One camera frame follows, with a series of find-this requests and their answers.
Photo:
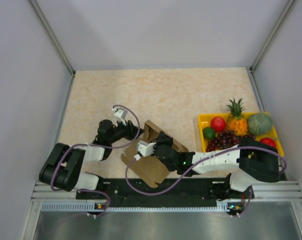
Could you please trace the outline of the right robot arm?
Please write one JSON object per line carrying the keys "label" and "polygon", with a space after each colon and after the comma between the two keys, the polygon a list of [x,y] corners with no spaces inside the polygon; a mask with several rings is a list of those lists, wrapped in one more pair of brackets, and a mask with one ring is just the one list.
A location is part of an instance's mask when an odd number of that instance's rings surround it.
{"label": "right robot arm", "polygon": [[170,172],[183,177],[228,171],[224,192],[230,198],[236,198],[257,183],[277,183],[283,173],[279,168],[278,150],[250,138],[227,149],[210,152],[177,151],[173,148],[173,139],[164,132],[160,132],[152,144],[152,155]]}

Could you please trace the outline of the green lime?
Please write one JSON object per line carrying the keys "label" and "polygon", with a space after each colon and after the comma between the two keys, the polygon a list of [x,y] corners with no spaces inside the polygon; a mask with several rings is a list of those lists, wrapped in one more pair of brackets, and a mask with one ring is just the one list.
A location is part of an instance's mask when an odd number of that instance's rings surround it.
{"label": "green lime", "polygon": [[212,127],[205,127],[202,130],[203,137],[208,141],[213,140],[216,137],[216,131]]}

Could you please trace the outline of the right aluminium frame post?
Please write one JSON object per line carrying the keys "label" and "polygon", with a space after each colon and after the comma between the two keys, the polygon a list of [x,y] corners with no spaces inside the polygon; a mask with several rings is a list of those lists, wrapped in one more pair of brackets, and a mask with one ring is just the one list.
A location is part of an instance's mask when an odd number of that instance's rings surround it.
{"label": "right aluminium frame post", "polygon": [[273,44],[274,40],[276,39],[277,35],[279,34],[282,26],[284,25],[286,19],[289,17],[290,13],[294,9],[297,0],[287,0],[286,4],[281,11],[279,17],[277,18],[274,26],[272,27],[269,35],[265,39],[260,51],[258,52],[256,58],[254,59],[252,65],[247,67],[248,75],[253,75],[254,72],[257,70],[259,65],[261,64],[262,60],[264,59],[265,55],[267,54],[269,48]]}

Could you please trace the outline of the aluminium frame post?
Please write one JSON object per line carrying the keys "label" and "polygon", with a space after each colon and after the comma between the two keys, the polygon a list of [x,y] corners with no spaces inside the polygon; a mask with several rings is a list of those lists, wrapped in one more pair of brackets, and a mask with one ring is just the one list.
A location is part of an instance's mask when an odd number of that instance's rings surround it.
{"label": "aluminium frame post", "polygon": [[35,13],[36,17],[39,20],[40,25],[42,26],[45,34],[47,35],[51,45],[53,46],[55,52],[57,53],[59,59],[63,63],[63,65],[66,67],[67,71],[70,73],[72,77],[74,77],[76,71],[72,67],[69,59],[67,58],[67,55],[65,51],[63,50],[58,38],[56,37],[56,34],[54,33],[51,25],[49,24],[46,16],[44,15],[44,12],[41,9],[41,6],[39,5],[37,0],[28,0],[27,1],[33,12]]}
{"label": "aluminium frame post", "polygon": [[253,75],[254,72],[257,70],[259,65],[261,64],[262,60],[264,59],[265,55],[267,54],[269,48],[273,44],[274,40],[276,39],[277,35],[279,34],[282,26],[284,25],[286,19],[289,17],[290,13],[294,9],[297,0],[287,0],[286,4],[281,11],[279,17],[277,18],[274,26],[272,27],[269,35],[265,39],[260,51],[258,52],[256,58],[254,59],[252,65],[247,67],[248,75]]}

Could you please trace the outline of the red tomato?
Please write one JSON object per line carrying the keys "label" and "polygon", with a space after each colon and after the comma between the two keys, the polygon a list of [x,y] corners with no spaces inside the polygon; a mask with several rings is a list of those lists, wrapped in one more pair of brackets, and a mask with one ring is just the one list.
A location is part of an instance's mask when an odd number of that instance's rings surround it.
{"label": "red tomato", "polygon": [[277,147],[276,142],[273,139],[269,138],[269,137],[264,137],[264,138],[260,139],[259,142],[262,143],[262,144],[271,146],[273,148]]}

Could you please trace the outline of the left aluminium frame post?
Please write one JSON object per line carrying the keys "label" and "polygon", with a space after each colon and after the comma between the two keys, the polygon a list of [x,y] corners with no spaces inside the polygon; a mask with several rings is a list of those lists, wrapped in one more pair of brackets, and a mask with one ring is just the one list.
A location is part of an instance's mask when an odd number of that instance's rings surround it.
{"label": "left aluminium frame post", "polygon": [[27,1],[33,12],[35,13],[36,17],[39,20],[40,25],[42,26],[45,34],[47,35],[51,45],[53,46],[55,52],[57,53],[59,59],[63,63],[63,65],[66,67],[67,71],[70,73],[72,77],[74,77],[76,71],[72,67],[69,59],[67,58],[67,55],[65,51],[63,50],[58,38],[56,37],[56,34],[54,33],[51,25],[49,24],[46,16],[44,15],[44,12],[41,9],[41,6],[39,5],[37,0],[28,0]]}

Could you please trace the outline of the red apple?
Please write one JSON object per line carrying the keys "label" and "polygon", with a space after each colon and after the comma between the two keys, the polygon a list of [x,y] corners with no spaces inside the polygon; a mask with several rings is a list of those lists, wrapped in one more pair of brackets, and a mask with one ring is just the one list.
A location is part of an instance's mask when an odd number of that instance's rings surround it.
{"label": "red apple", "polygon": [[226,121],[222,117],[214,117],[210,121],[210,127],[213,128],[216,132],[222,132],[226,128]]}

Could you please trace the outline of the green melon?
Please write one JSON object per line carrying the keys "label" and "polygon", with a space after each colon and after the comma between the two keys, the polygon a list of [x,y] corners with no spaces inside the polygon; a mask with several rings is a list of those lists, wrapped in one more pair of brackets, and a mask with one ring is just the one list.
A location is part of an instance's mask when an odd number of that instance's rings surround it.
{"label": "green melon", "polygon": [[256,136],[269,133],[274,126],[271,116],[265,112],[250,115],[247,124],[249,132]]}

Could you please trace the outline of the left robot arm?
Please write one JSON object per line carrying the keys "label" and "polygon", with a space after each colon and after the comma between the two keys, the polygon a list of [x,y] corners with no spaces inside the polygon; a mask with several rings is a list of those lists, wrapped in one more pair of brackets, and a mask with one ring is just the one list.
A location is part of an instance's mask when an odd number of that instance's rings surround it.
{"label": "left robot arm", "polygon": [[100,121],[92,144],[77,145],[72,148],[64,143],[57,143],[39,172],[39,181],[58,190],[70,192],[73,189],[85,189],[93,198],[100,198],[105,191],[103,178],[93,173],[81,172],[82,165],[89,162],[106,160],[115,142],[126,139],[130,142],[139,137],[144,130],[132,121]]}

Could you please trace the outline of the brown cardboard box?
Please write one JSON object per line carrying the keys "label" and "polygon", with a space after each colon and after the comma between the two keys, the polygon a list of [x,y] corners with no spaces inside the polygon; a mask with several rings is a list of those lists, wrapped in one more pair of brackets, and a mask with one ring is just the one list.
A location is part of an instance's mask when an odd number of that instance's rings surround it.
{"label": "brown cardboard box", "polygon": [[[159,136],[161,131],[162,129],[159,126],[147,120],[144,123],[143,136],[138,137],[125,149],[124,153],[120,156],[121,161],[125,165],[129,165],[137,154],[138,142],[143,140],[150,143]],[[129,169],[151,188],[157,188],[170,174],[166,166],[155,156],[142,157],[140,160],[134,161]]]}

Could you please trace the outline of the orange pineapple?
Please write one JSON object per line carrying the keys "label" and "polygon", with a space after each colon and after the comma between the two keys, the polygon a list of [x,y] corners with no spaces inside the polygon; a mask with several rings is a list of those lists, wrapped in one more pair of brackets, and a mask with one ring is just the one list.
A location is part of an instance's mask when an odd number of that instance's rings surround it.
{"label": "orange pineapple", "polygon": [[226,129],[233,131],[235,135],[243,137],[248,132],[248,122],[243,114],[243,98],[229,100],[230,104],[226,106],[229,115],[226,120]]}

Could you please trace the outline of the yellow plastic tray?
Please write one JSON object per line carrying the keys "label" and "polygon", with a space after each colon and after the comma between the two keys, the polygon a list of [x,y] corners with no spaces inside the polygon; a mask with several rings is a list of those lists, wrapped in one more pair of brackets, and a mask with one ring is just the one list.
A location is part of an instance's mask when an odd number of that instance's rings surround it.
{"label": "yellow plastic tray", "polygon": [[230,113],[200,114],[198,127],[203,152],[225,149],[238,144],[241,138],[252,138],[284,155],[278,133],[267,112],[245,112],[238,118]]}

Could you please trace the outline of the purple grape bunch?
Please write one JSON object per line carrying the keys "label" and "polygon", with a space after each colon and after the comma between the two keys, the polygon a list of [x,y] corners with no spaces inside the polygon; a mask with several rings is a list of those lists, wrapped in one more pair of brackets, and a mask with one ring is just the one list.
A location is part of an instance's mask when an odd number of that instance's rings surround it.
{"label": "purple grape bunch", "polygon": [[206,152],[212,152],[216,150],[224,150],[227,148],[231,148],[240,143],[240,141],[244,138],[256,139],[256,136],[253,134],[246,134],[244,136],[235,135],[232,131],[222,131],[215,134],[215,138],[213,140],[207,140],[207,145],[205,147]]}

